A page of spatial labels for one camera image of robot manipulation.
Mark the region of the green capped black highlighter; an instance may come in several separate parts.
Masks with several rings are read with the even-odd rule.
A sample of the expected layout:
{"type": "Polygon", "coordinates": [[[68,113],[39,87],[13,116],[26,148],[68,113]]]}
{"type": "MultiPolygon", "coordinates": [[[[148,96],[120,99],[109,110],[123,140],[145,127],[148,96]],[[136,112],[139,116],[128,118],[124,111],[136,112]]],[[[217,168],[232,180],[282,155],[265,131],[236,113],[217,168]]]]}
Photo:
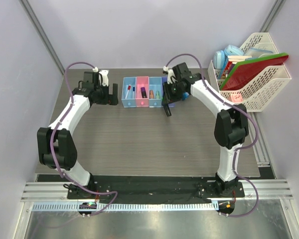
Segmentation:
{"type": "Polygon", "coordinates": [[[165,105],[162,105],[163,106],[163,109],[165,111],[165,114],[167,117],[170,117],[171,116],[171,111],[170,111],[170,107],[168,104],[165,104],[165,105]]]}

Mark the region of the light blue drawer box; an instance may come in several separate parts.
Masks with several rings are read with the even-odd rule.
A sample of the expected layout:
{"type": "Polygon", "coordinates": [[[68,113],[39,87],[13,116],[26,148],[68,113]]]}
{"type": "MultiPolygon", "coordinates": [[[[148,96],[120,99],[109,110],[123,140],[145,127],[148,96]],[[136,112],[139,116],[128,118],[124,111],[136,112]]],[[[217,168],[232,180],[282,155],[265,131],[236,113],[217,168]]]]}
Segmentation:
{"type": "Polygon", "coordinates": [[[160,108],[162,101],[162,78],[161,77],[149,77],[149,91],[153,90],[154,96],[156,91],[160,92],[160,99],[149,99],[150,108],[160,108]]]}
{"type": "Polygon", "coordinates": [[[124,77],[122,86],[122,104],[124,108],[136,108],[136,77],[124,77]]]}

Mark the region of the pink plastic drawer box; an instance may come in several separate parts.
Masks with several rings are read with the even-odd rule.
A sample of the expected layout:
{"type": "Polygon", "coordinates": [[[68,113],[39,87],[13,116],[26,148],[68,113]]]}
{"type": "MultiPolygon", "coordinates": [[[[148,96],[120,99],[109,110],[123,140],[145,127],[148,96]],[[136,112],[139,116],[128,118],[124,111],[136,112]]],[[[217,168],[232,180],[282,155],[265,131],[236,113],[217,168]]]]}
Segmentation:
{"type": "Polygon", "coordinates": [[[136,105],[137,107],[149,106],[149,77],[136,77],[136,105]]]}

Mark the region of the blue round tape dispenser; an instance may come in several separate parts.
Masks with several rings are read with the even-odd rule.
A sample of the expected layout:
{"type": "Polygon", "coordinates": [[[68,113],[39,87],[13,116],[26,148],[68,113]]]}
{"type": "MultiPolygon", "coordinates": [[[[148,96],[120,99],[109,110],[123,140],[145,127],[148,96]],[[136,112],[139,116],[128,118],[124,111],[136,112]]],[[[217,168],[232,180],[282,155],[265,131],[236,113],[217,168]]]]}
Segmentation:
{"type": "Polygon", "coordinates": [[[181,98],[181,100],[182,100],[182,101],[185,101],[188,97],[189,97],[189,93],[184,92],[184,93],[182,94],[182,98],[181,98]]]}

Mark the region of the red whiteboard marker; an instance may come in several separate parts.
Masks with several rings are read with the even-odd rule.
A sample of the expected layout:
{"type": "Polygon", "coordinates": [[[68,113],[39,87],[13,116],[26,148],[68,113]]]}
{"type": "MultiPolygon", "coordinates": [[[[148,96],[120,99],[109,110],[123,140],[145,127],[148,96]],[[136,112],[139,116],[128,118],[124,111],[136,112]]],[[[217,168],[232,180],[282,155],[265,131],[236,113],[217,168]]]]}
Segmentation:
{"type": "Polygon", "coordinates": [[[129,92],[131,90],[131,85],[128,85],[127,89],[126,89],[126,94],[125,94],[125,99],[128,98],[129,92]]]}

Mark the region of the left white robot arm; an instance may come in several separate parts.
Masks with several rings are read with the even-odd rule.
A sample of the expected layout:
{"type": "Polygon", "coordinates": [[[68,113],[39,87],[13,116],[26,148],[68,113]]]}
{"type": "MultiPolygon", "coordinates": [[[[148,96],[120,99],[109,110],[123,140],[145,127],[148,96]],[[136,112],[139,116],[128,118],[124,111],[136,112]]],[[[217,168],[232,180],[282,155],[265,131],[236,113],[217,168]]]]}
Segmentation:
{"type": "Polygon", "coordinates": [[[58,171],[86,199],[96,193],[93,175],[78,162],[78,152],[72,134],[83,115],[93,104],[116,105],[118,103],[117,84],[109,93],[109,71],[93,69],[85,72],[82,81],[70,90],[70,98],[58,118],[37,132],[39,162],[58,171]]]}

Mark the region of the purple capped black highlighter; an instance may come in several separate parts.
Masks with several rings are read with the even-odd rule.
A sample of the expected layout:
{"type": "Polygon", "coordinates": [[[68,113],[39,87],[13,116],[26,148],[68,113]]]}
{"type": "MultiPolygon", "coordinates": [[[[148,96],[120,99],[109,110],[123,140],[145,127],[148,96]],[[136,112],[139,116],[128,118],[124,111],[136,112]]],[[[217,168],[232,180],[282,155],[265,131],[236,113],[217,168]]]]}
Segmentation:
{"type": "Polygon", "coordinates": [[[147,98],[147,92],[145,87],[141,87],[141,96],[143,99],[147,98]]]}

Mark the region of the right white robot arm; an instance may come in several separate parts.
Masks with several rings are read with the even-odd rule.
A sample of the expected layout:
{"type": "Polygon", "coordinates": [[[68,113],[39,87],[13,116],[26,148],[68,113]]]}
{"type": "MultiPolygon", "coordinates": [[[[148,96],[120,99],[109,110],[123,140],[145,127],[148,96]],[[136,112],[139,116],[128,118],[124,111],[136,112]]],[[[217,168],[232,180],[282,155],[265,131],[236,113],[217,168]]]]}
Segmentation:
{"type": "Polygon", "coordinates": [[[246,107],[229,103],[200,73],[192,73],[186,63],[165,66],[163,73],[167,81],[162,85],[161,106],[168,117],[169,104],[180,101],[184,93],[200,100],[215,116],[214,138],[220,146],[220,161],[211,188],[215,196],[233,196],[239,190],[236,172],[239,150],[249,134],[246,107]]]}

